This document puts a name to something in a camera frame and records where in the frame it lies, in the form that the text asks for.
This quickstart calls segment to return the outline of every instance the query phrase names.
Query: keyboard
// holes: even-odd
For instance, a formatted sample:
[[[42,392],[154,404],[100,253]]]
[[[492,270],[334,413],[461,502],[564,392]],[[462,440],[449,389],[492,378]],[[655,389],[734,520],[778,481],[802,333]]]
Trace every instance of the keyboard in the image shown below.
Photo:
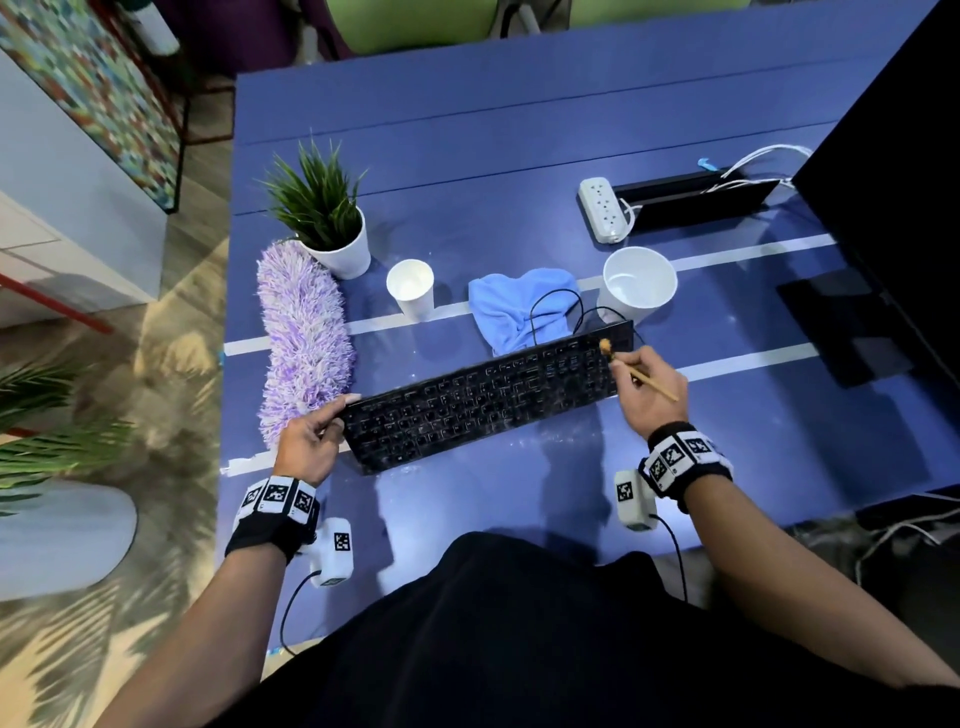
[[[381,473],[616,394],[600,339],[634,350],[619,322],[500,356],[349,405],[344,437],[364,473]]]

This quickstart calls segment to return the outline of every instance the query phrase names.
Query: wristband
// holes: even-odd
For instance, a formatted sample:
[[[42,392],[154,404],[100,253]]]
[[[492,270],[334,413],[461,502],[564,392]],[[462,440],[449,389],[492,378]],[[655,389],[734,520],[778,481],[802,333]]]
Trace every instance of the wristband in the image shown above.
[[[289,564],[301,546],[317,538],[319,517],[316,488],[294,477],[271,475],[253,483],[244,494],[224,555],[237,548],[273,544]]]
[[[697,478],[715,474],[733,480],[730,460],[690,423],[658,427],[650,435],[649,446],[650,455],[637,469],[654,493],[676,500],[681,513],[688,513],[684,493]]]

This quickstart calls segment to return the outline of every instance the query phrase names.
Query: blue cloth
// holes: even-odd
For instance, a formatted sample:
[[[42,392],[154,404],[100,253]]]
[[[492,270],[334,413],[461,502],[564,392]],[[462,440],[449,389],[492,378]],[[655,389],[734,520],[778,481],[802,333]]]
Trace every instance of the blue cloth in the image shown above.
[[[470,282],[470,311],[480,333],[493,348],[494,356],[533,346],[530,308],[540,296],[554,288],[576,291],[577,280],[558,268],[535,268],[518,279],[493,273]],[[572,293],[558,291],[537,304],[534,326],[538,344],[570,335],[565,313],[576,301]]]

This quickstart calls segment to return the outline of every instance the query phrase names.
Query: wooden floor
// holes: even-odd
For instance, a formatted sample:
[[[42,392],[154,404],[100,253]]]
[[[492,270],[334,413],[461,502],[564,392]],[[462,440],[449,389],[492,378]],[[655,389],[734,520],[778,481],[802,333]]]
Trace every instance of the wooden floor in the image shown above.
[[[228,130],[230,103],[197,102],[192,132]],[[231,152],[228,141],[186,150],[159,301],[102,314],[110,337],[64,320],[0,330],[0,366],[48,353],[92,365],[78,411],[130,420],[137,439],[85,480],[122,488],[139,516],[101,583],[0,603],[2,728],[91,726],[213,573]]]

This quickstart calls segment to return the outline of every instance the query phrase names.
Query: palm plant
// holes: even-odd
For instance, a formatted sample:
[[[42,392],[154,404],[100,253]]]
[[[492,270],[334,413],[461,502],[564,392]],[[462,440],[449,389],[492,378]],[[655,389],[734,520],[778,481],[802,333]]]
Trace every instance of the palm plant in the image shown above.
[[[65,425],[42,433],[15,429],[28,415],[68,404],[82,371],[69,364],[34,364],[0,374],[0,434],[25,435],[0,445],[0,516],[13,515],[3,510],[5,503],[38,496],[4,490],[107,465],[130,441],[132,425],[125,422]]]
[[[270,212],[295,232],[308,248],[330,253],[352,243],[363,227],[357,209],[357,187],[363,175],[350,187],[349,175],[340,166],[340,145],[324,161],[313,139],[307,149],[300,145],[297,174],[279,156],[276,169],[264,181],[270,195]]]

